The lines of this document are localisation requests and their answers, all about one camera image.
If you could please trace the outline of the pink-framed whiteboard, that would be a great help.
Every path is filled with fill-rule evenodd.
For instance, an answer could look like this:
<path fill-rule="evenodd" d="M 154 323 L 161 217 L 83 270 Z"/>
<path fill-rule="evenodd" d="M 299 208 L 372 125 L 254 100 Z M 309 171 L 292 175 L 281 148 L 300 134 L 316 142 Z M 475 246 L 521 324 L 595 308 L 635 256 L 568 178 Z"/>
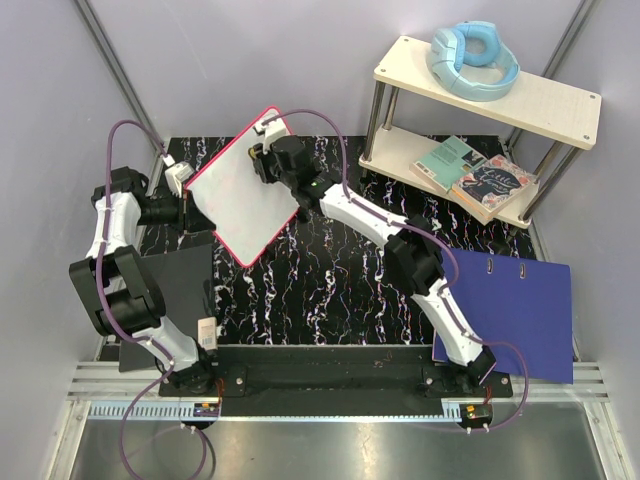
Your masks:
<path fill-rule="evenodd" d="M 298 211 L 290 190 L 264 184 L 248 150 L 264 144 L 252 126 L 280 114 L 276 106 L 261 112 L 185 185 L 199 210 L 216 224 L 214 235 L 244 268 L 256 263 Z"/>

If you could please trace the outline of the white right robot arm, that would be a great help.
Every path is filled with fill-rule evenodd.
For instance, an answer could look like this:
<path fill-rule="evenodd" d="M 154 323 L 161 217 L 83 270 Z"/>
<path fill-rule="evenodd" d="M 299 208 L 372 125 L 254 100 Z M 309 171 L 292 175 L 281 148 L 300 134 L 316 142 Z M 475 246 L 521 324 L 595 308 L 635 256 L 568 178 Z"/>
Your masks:
<path fill-rule="evenodd" d="M 285 185 L 301 209 L 340 222 L 380 248 L 387 281 L 425 312 L 449 361 L 458 366 L 457 390 L 472 397 L 488 387 L 496 358 L 454 299 L 450 285 L 458 279 L 458 264 L 450 257 L 454 274 L 447 278 L 443 256 L 452 252 L 428 231 L 425 218 L 408 219 L 365 200 L 322 169 L 295 135 L 255 144 L 248 155 L 263 183 Z"/>

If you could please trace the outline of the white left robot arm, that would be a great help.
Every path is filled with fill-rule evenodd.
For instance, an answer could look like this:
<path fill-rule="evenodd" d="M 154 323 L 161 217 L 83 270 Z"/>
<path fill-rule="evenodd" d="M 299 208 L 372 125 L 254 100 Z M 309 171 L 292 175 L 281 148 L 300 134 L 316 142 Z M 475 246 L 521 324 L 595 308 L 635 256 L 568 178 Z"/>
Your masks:
<path fill-rule="evenodd" d="M 148 177 L 132 168 L 115 169 L 108 180 L 91 197 L 96 231 L 86 257 L 69 266 L 71 282 L 98 334 L 147 350 L 164 382 L 179 392 L 206 395 L 216 382 L 211 357 L 169 319 L 160 286 L 133 242 L 140 226 L 192 233 L 215 224 L 184 194 L 149 195 Z"/>

